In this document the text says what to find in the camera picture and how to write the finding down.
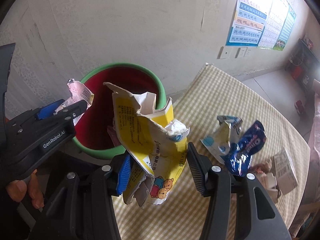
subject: trash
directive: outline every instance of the trash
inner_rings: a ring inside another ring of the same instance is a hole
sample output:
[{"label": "trash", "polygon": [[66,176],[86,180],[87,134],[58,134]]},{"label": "trash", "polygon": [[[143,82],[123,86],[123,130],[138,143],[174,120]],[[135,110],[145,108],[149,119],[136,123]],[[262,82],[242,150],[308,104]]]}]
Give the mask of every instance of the trash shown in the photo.
[{"label": "trash", "polygon": [[272,159],[267,158],[263,163],[258,163],[249,168],[249,172],[254,173],[260,181],[266,192],[271,197],[274,203],[278,203],[278,198],[281,196],[281,191],[277,185],[276,177],[272,170]]},{"label": "trash", "polygon": [[116,133],[135,162],[124,203],[135,197],[145,203],[163,203],[177,182],[186,161],[187,135],[190,129],[174,119],[171,98],[162,109],[155,110],[156,94],[132,94],[109,82],[115,112]]},{"label": "trash", "polygon": [[242,119],[236,116],[218,115],[217,120],[220,125],[218,129],[200,141],[218,162],[224,164],[221,156],[229,153],[230,143],[238,142]]},{"label": "trash", "polygon": [[[92,105],[94,94],[84,84],[82,84],[79,81],[75,81],[73,78],[68,80],[67,86],[69,88],[69,91],[71,92],[71,97],[69,97],[66,101],[64,101],[55,110],[55,114],[57,114],[63,108],[70,106],[81,100],[85,100],[87,102],[87,110],[88,110],[88,108]],[[74,118],[73,124],[76,125],[83,115],[84,113]]]},{"label": "trash", "polygon": [[121,145],[118,137],[117,137],[117,132],[115,129],[113,129],[113,127],[111,127],[110,125],[107,126],[107,132],[108,135],[110,136],[112,143],[114,145],[114,147],[117,147],[119,145]]},{"label": "trash", "polygon": [[298,186],[297,175],[292,160],[285,148],[274,156],[275,177],[282,194],[288,194]]},{"label": "trash", "polygon": [[252,155],[262,149],[266,139],[262,123],[256,120],[238,143],[231,143],[228,155],[221,157],[229,172],[236,176],[245,176],[250,167]]}]

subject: bed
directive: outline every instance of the bed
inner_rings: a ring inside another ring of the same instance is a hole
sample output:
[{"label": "bed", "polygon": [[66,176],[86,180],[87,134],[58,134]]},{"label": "bed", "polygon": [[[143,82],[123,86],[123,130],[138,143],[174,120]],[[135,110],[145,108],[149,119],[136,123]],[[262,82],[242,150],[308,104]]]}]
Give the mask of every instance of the bed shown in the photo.
[{"label": "bed", "polygon": [[[296,129],[266,100],[244,84],[206,64],[188,90],[174,106],[175,118],[190,127],[188,141],[200,154],[219,164],[200,142],[218,127],[217,115],[228,114],[243,119],[242,129],[248,129],[258,119],[265,127],[267,141],[254,155],[252,164],[260,163],[285,147],[295,167],[298,187],[282,195],[276,204],[289,228],[299,207],[308,175],[310,148]],[[204,224],[209,198],[196,190],[186,163],[167,200],[159,205],[147,204],[140,209],[133,201],[123,203],[114,197],[114,210],[122,239],[198,239]],[[231,202],[227,239],[233,239],[236,202]]]}]

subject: human hand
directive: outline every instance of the human hand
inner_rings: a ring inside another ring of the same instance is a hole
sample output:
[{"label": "human hand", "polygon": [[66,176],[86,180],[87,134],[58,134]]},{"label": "human hand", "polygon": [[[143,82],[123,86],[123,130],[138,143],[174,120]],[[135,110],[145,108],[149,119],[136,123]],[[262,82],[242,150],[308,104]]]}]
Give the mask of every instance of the human hand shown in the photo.
[{"label": "human hand", "polygon": [[36,172],[37,170],[34,170],[31,174],[28,186],[23,180],[15,180],[10,182],[5,188],[10,198],[15,202],[21,202],[28,191],[28,194],[32,199],[32,205],[34,208],[39,209],[40,207],[44,207],[44,202]]}]

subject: white cardboard box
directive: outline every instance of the white cardboard box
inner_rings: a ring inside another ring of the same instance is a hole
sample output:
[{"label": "white cardboard box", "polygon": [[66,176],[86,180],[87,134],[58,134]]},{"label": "white cardboard box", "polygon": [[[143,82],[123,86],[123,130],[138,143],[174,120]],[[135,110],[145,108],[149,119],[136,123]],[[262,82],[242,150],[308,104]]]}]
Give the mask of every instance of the white cardboard box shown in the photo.
[{"label": "white cardboard box", "polygon": [[287,194],[298,186],[296,172],[292,160],[285,148],[274,156],[276,180],[282,194]]}]

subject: red object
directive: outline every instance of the red object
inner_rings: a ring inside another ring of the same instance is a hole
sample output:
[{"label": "red object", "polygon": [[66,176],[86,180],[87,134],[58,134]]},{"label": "red object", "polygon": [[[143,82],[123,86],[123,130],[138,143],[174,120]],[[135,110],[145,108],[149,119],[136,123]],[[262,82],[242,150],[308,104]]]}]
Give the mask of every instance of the red object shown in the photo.
[{"label": "red object", "polygon": [[302,105],[301,100],[298,100],[297,102],[294,103],[294,107],[297,109],[298,114],[303,114],[304,112],[304,107]]},{"label": "red object", "polygon": [[303,72],[303,69],[300,66],[296,66],[293,72],[291,73],[291,76],[294,80],[296,80],[301,73]]},{"label": "red object", "polygon": [[114,147],[108,134],[108,125],[113,126],[114,117],[112,90],[104,86],[103,82],[111,82],[134,94],[151,92],[159,97],[155,81],[135,68],[107,68],[89,78],[84,84],[94,93],[94,99],[92,106],[76,125],[76,138],[83,146],[94,150]]},{"label": "red object", "polygon": [[151,189],[151,191],[150,191],[150,196],[152,197],[152,198],[155,198],[157,195],[158,195],[158,192],[159,192],[159,186],[158,185],[153,185],[152,186],[152,189]]}]

